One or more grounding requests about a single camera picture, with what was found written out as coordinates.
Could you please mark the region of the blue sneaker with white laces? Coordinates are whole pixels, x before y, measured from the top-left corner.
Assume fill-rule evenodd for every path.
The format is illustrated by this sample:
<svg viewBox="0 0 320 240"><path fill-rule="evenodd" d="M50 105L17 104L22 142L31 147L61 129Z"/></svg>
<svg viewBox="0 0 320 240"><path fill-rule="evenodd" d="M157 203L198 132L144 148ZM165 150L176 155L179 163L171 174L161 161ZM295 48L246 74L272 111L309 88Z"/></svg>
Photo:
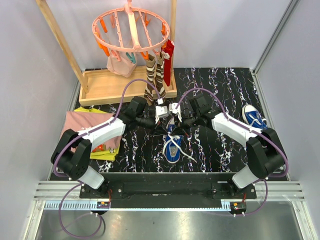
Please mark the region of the blue sneaker with white laces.
<svg viewBox="0 0 320 240"><path fill-rule="evenodd" d="M173 130L175 127L175 119L172 117L166 125L167 135L165 137L165 143L162 149L162 154L164 155L165 159L170 164L176 164L180 160L180 156L183 155L189 160L197 162L192 156L188 155L182 150L181 143L183 135L173 135Z"/></svg>

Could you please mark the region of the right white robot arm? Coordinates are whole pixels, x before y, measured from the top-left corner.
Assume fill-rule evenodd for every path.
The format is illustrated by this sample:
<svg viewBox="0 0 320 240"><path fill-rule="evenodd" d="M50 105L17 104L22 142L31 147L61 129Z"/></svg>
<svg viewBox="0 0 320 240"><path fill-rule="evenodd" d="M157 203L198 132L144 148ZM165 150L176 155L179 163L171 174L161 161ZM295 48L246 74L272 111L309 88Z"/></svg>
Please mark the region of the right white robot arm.
<svg viewBox="0 0 320 240"><path fill-rule="evenodd" d="M268 177L282 178L287 175L289 163L277 132L272 128L260 129L230 116L222 103L213 108L204 96L189 100L191 116L181 116L181 103L173 107L178 114L178 130L202 126L233 139L246 150L247 165L235 173L227 185L228 195L239 198L245 187Z"/></svg>

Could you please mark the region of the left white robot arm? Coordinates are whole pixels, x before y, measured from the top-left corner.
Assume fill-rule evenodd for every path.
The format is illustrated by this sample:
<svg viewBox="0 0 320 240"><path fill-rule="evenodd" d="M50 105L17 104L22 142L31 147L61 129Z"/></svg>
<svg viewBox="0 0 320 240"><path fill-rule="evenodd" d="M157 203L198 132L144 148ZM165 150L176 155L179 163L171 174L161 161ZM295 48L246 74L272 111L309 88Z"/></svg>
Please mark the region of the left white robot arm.
<svg viewBox="0 0 320 240"><path fill-rule="evenodd" d="M102 143L119 137L136 126L154 129L160 120L161 107L156 107L155 116L144 117L146 106L146 99L136 96L128 106L118 109L109 120L89 130L66 130L51 156L54 170L59 169L71 180L88 185L95 197L103 198L108 193L108 186L105 178L90 166L91 152Z"/></svg>

